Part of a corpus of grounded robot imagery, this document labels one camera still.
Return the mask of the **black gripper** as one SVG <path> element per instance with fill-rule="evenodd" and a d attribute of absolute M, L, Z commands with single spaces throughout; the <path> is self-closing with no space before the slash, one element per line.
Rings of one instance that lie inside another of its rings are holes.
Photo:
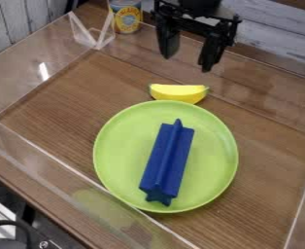
<path fill-rule="evenodd" d="M 226 47 L 234 44 L 237 27 L 242 19 L 222 5 L 223 0 L 154 0 L 153 18 L 155 19 L 157 40 L 161 55 L 169 59 L 179 47 L 179 30 L 194 32 L 205 28 L 201 35 L 205 42 L 198 56 L 198 65 L 206 73 L 221 61 Z M 201 19 L 213 19 L 229 30 L 211 30 L 213 25 Z"/>

